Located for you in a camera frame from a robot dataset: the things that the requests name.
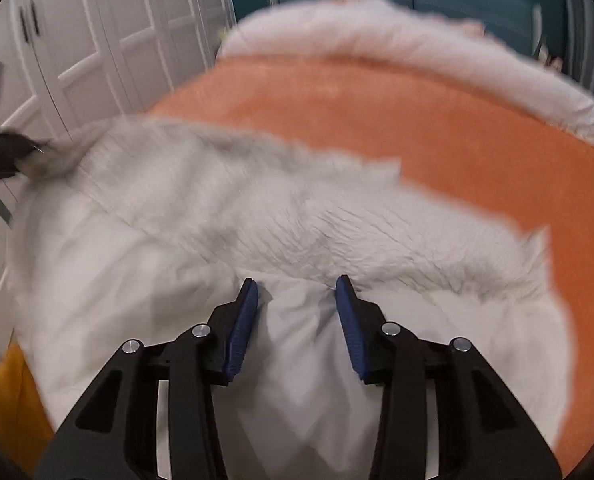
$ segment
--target cabinet handle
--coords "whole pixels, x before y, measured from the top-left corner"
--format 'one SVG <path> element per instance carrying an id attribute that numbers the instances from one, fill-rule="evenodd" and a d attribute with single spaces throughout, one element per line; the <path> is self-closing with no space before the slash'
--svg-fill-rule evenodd
<path id="1" fill-rule="evenodd" d="M 34 33 L 37 35 L 37 38 L 40 38 L 41 33 L 39 32 L 39 20 L 37 19 L 37 9 L 35 7 L 34 0 L 30 0 L 30 13 L 32 14 Z"/>
<path id="2" fill-rule="evenodd" d="M 24 41 L 30 43 L 30 37 L 28 36 L 28 27 L 26 27 L 26 17 L 24 16 L 24 10 L 19 7 L 19 18 L 21 19 L 21 31 L 24 34 Z"/>

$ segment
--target white wardrobe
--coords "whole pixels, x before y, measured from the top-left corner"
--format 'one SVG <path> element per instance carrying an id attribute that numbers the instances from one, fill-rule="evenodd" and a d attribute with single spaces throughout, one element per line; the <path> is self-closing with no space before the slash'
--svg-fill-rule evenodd
<path id="1" fill-rule="evenodd" d="M 231 0 L 3 0 L 0 126 L 43 140 L 145 111 L 211 67 L 233 24 Z M 0 181 L 13 216 L 21 183 Z M 2 229 L 0 219 L 0 356 L 13 326 Z"/>

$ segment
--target wrinkled fabric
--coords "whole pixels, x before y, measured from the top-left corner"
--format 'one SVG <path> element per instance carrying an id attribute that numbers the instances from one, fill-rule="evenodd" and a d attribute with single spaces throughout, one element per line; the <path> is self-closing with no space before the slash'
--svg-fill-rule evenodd
<path id="1" fill-rule="evenodd" d="M 403 187 L 392 163 L 154 119 L 95 128 L 72 171 L 26 190 L 8 254 L 55 427 L 124 340 L 171 340 L 252 277 L 244 368 L 214 394 L 230 477 L 365 478 L 381 394 L 353 373 L 335 312 L 348 273 L 419 337 L 472 339 L 555 443 L 572 349 L 544 233 Z"/>
<path id="2" fill-rule="evenodd" d="M 571 404 L 555 447 L 567 475 L 594 443 L 594 148 L 485 92 L 427 71 L 357 59 L 240 57 L 152 114 L 267 131 L 313 150 L 401 161 L 402 180 L 549 226 L 552 270 L 573 319 Z"/>

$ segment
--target bed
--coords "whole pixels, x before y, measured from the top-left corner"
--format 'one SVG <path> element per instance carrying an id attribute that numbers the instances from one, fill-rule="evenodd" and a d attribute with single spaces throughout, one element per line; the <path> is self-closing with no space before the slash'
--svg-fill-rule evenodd
<path id="1" fill-rule="evenodd" d="M 463 39 L 441 26 L 442 34 Z M 464 41 L 493 48 L 485 38 Z M 395 157 L 405 182 L 504 215 L 524 232 L 549 226 L 552 273 L 576 338 L 571 402 L 555 447 L 564 473 L 570 472 L 594 443 L 594 109 L 580 104 L 566 108 L 571 115 L 544 118 L 552 107 L 538 102 L 526 111 L 528 100 L 510 102 L 485 81 L 467 82 L 450 72 L 454 63 L 442 73 L 343 50 L 300 54 L 290 51 L 300 49 L 294 43 L 279 55 L 270 43 L 272 52 L 261 44 L 248 52 L 251 43 L 240 42 L 240 50 L 149 114 L 271 132 L 315 150 Z M 0 369 L 0 399 L 16 376 L 20 396 L 30 399 L 25 425 L 42 428 L 44 442 L 45 415 L 27 373 L 19 379 L 24 360 L 14 352 Z M 0 400 L 0 410 L 10 412 L 16 402 Z M 29 424 L 26 417 L 41 422 Z M 17 422 L 0 418 L 2 438 Z M 28 467 L 35 459 L 26 459 Z"/>

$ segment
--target white comforter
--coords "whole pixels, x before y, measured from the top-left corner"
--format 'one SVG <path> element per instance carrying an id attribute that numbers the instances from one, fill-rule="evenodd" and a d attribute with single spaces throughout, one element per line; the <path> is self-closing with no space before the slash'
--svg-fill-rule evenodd
<path id="1" fill-rule="evenodd" d="M 468 28 L 389 0 L 305 0 L 259 10 L 219 57 L 347 56 L 412 66 L 490 92 L 594 145 L 594 95 Z"/>
<path id="2" fill-rule="evenodd" d="M 250 276 L 259 320 L 214 392 L 230 478 L 368 478 L 381 393 L 350 366 L 331 290 L 347 273 L 419 337 L 470 338 L 556 441 L 571 346 L 546 234 L 401 186 L 396 164 L 270 138 L 126 118 L 80 139 L 27 189 L 8 254 L 16 335 L 55 428 L 123 341 L 174 339 Z"/>

